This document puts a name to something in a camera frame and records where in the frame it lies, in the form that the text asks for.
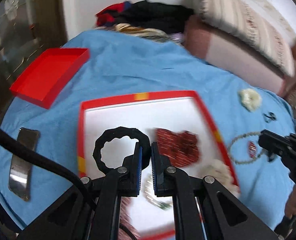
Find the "right hand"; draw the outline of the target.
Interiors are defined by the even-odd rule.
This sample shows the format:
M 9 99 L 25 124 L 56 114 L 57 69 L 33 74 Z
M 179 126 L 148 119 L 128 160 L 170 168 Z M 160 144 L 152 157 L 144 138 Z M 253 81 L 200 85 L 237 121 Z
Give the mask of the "right hand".
M 288 219 L 291 219 L 293 216 L 296 216 L 296 185 L 293 187 L 293 190 L 288 197 L 284 209 L 284 215 Z

